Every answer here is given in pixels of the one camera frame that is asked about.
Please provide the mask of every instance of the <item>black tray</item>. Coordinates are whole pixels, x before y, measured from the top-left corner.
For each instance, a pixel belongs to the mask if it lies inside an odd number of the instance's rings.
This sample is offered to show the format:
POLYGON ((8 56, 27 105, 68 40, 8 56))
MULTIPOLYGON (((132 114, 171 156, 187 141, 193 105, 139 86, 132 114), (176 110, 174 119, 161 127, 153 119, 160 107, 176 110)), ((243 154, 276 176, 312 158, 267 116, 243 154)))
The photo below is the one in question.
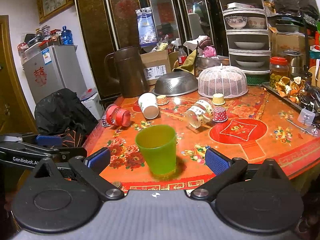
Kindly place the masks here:
POLYGON ((291 102, 288 98, 282 98, 279 93, 274 90, 272 87, 269 86, 270 82, 264 82, 261 84, 262 87, 266 88, 269 92, 271 92, 272 94, 278 96, 282 101, 288 103, 292 108, 294 108, 297 112, 301 112, 302 107, 297 105, 296 103, 291 102))

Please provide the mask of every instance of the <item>table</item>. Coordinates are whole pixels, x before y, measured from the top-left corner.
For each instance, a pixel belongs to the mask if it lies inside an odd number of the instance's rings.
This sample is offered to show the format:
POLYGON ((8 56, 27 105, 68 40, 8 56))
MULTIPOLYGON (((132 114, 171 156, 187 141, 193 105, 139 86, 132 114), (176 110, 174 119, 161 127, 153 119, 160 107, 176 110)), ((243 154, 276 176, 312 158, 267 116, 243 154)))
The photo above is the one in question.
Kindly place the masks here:
POLYGON ((153 120, 144 118, 138 98, 119 97, 115 103, 131 111, 132 125, 102 127, 100 121, 84 144, 89 155, 102 147, 111 150, 110 165, 100 175, 109 182, 120 181, 125 193, 129 189, 194 189, 215 176, 205 164, 208 146, 249 163, 274 158, 290 179, 320 163, 320 138, 288 122, 302 126, 297 112, 263 88, 249 87, 246 95, 226 100, 225 123, 210 122, 192 130, 182 115, 199 97, 198 92, 170 97, 153 120), (168 124, 177 133, 177 172, 172 177, 154 177, 135 145, 137 133, 155 124, 168 124))

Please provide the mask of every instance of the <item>yellow-green towel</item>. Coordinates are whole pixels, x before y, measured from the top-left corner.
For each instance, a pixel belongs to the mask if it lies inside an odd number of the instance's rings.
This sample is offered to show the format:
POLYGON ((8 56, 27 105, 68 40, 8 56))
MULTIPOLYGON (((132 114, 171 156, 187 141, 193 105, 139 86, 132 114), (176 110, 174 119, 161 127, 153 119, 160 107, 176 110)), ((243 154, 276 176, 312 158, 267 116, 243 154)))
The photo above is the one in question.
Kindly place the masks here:
POLYGON ((195 74, 195 59, 197 56, 197 50, 195 49, 185 60, 182 66, 179 66, 177 68, 174 68, 172 71, 187 71, 192 73, 193 75, 195 74))

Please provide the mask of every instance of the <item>brown pitcher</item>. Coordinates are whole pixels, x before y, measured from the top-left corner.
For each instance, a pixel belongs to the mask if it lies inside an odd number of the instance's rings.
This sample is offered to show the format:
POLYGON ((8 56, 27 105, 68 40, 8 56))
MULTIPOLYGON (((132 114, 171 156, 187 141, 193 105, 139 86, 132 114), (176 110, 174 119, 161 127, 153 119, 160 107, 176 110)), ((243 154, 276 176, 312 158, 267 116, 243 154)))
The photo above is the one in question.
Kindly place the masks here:
POLYGON ((107 61, 113 58, 119 77, 120 89, 124 98, 134 98, 149 91, 149 85, 144 75, 144 64, 137 47, 127 47, 107 55, 104 59, 109 80, 110 77, 107 61))

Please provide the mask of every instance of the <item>mesh food cover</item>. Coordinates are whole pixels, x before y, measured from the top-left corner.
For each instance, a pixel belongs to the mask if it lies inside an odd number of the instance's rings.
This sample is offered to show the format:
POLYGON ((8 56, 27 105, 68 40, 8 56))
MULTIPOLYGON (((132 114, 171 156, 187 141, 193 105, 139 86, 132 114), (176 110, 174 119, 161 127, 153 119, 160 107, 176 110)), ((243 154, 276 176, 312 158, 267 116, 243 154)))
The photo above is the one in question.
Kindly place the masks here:
POLYGON ((234 98, 248 91, 247 78, 237 67, 210 67, 202 71, 198 79, 199 94, 212 98, 221 93, 224 98, 234 98))

